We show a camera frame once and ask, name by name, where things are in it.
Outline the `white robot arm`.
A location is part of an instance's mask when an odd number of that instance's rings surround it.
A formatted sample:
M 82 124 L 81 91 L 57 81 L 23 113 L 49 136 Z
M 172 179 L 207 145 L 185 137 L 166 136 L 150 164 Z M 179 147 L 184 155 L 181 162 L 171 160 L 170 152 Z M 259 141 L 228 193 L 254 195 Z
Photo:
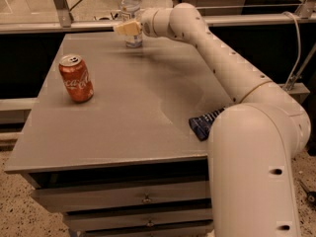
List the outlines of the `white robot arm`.
M 191 44 L 233 102 L 208 138 L 215 237 L 301 237 L 291 159 L 311 123 L 300 104 L 213 34 L 191 4 L 148 9 L 115 31 Z

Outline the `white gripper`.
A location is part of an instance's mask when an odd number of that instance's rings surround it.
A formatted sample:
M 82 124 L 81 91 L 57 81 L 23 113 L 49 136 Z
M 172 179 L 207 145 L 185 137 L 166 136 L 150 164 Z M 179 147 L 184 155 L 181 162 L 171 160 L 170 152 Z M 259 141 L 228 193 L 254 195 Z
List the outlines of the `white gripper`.
M 129 20 L 114 26 L 114 31 L 121 36 L 138 36 L 142 31 L 152 38 L 172 38 L 174 32 L 170 27 L 172 10 L 167 8 L 149 8 L 141 16 L 141 24 L 136 20 Z

